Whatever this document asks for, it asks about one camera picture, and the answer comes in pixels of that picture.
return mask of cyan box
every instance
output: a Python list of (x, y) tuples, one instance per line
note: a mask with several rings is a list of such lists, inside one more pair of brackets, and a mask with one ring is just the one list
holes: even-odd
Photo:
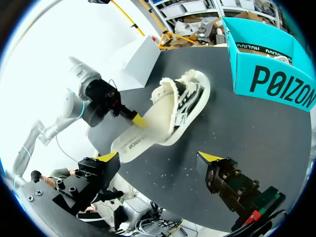
[[(222, 21), (235, 94), (272, 100), (309, 112), (316, 103), (316, 76), (299, 42), (261, 22), (228, 17)], [(238, 48), (285, 56), (292, 65), (273, 57), (241, 52)]]

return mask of black table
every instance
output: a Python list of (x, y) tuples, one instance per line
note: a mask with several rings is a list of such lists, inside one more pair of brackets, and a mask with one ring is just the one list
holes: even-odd
[[(211, 80), (205, 109), (180, 140), (170, 147), (154, 145), (137, 159), (122, 164), (120, 175), (158, 205), (199, 225), (229, 232), (235, 220), (218, 195), (211, 195), (195, 170), (197, 151), (231, 157), (264, 191), (274, 186), (286, 195), (290, 210), (306, 174), (311, 150), (310, 114), (276, 102), (233, 93), (226, 48), (182, 48), (159, 56), (143, 89), (121, 93), (123, 103), (140, 114), (162, 77), (178, 79), (189, 69)], [(112, 141), (128, 128), (123, 118), (106, 116), (90, 129), (89, 139), (104, 155)]]

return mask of robotic arm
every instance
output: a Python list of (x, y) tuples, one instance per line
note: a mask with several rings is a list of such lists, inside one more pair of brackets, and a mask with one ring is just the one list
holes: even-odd
[(60, 132), (78, 119), (83, 119), (91, 127), (98, 125), (111, 111), (114, 117), (122, 115), (136, 125), (143, 127), (146, 122), (136, 111), (131, 111), (121, 103), (120, 93), (116, 88), (102, 80), (101, 75), (80, 60), (70, 57), (70, 76), (74, 79), (71, 89), (63, 96), (63, 107), (54, 124), (44, 127), (36, 121), (31, 132), (15, 159), (13, 168), (6, 171), (15, 187), (26, 183), (22, 178), (34, 151), (36, 140), (45, 146)]

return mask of black clamp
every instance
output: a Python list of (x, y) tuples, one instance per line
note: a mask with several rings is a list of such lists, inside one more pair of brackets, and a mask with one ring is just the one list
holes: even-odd
[(131, 28), (132, 28), (132, 27), (135, 27), (136, 29), (138, 28), (138, 26), (137, 26), (136, 24), (132, 25)]

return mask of slide sandal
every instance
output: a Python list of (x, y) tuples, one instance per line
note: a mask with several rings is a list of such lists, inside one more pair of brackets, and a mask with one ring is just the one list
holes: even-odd
[(210, 81), (205, 74), (190, 70), (180, 79), (163, 78), (152, 92), (153, 106), (143, 118), (148, 126), (132, 126), (111, 145), (120, 161), (130, 162), (153, 144), (171, 146), (203, 110), (210, 95)]

